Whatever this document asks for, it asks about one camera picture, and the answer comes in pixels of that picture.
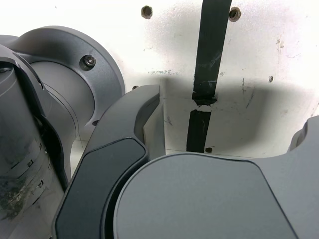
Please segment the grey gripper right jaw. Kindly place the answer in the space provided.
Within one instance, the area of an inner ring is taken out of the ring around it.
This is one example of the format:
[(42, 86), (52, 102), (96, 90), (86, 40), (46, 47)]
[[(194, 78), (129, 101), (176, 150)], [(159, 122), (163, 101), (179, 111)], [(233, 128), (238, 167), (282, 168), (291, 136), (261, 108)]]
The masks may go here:
[(316, 239), (319, 119), (286, 154), (253, 160), (182, 153), (152, 160), (123, 187), (117, 239)]

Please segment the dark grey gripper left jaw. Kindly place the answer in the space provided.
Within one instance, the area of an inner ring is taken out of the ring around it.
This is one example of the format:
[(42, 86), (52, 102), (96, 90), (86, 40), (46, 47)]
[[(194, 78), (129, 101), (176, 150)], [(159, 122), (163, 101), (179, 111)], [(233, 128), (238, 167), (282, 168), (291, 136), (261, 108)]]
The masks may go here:
[(150, 159), (144, 126), (159, 105), (159, 85), (145, 85), (105, 110), (55, 216), (55, 239), (113, 238), (120, 191)]

